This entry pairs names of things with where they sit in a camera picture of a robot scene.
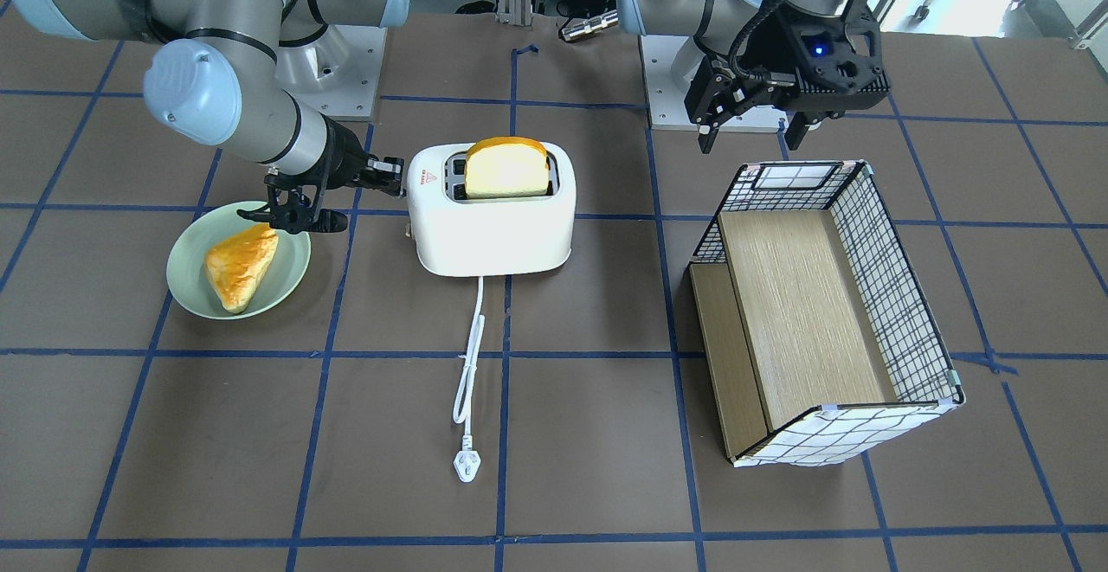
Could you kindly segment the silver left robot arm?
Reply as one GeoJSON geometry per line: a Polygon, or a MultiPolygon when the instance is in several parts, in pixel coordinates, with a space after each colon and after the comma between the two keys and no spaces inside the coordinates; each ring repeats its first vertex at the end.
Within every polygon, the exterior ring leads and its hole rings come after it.
{"type": "Polygon", "coordinates": [[[684,99],[702,153],[751,108],[789,116],[788,149],[808,129],[878,106],[892,86],[869,0],[617,0],[633,35],[685,35],[698,55],[684,99]]]}

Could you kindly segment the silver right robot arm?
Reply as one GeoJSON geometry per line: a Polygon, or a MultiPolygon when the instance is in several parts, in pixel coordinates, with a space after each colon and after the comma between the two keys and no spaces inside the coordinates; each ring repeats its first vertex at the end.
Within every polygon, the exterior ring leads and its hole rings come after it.
{"type": "Polygon", "coordinates": [[[267,168],[267,197],[242,219],[293,235],[339,233],[328,190],[401,197],[403,160],[359,139],[278,79],[281,53],[311,48],[337,25],[404,24],[410,0],[10,0],[47,35],[158,45],[144,74],[151,115],[198,144],[267,168]]]}

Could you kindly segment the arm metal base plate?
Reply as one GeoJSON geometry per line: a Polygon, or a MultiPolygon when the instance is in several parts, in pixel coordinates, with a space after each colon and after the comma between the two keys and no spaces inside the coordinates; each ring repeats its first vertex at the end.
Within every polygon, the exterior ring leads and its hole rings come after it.
{"type": "Polygon", "coordinates": [[[315,41],[280,51],[278,80],[305,106],[337,121],[370,121],[390,31],[329,25],[315,41]]]}
{"type": "MultiPolygon", "coordinates": [[[[642,75],[647,88],[650,122],[654,129],[695,131],[684,99],[702,52],[688,35],[642,35],[642,75]]],[[[751,108],[743,115],[729,119],[720,127],[731,133],[776,133],[788,123],[783,111],[772,106],[751,108]]]]}

